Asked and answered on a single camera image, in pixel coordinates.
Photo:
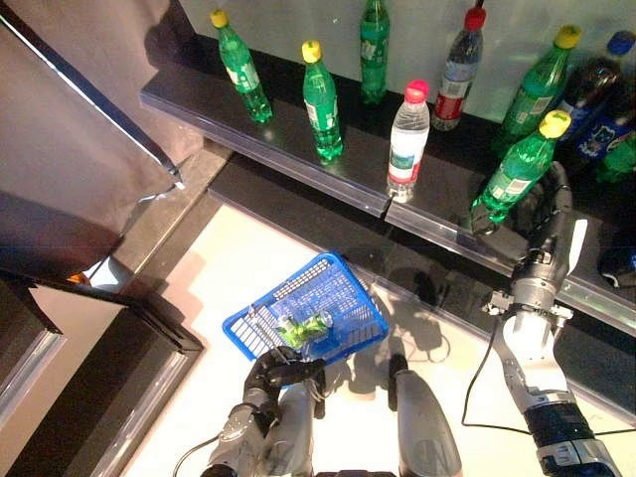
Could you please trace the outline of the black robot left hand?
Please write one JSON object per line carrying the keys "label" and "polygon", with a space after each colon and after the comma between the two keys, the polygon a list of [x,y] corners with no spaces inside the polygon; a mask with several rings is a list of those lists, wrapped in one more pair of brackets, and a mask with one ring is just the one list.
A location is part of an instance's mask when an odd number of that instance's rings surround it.
{"label": "black robot left hand", "polygon": [[292,348],[272,348],[256,359],[243,385],[242,400],[256,406],[277,403],[282,388],[303,382],[319,374],[323,359],[304,361]]}

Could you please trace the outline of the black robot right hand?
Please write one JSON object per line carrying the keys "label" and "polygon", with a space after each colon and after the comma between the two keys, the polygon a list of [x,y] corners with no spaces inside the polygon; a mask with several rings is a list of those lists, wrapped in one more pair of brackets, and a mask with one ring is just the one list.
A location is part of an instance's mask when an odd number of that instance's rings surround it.
{"label": "black robot right hand", "polygon": [[574,269],[570,250],[575,217],[566,171],[555,161],[533,186],[532,226],[522,236],[493,222],[482,203],[470,212],[471,232],[496,254],[513,262],[513,279],[539,278],[560,288]]}

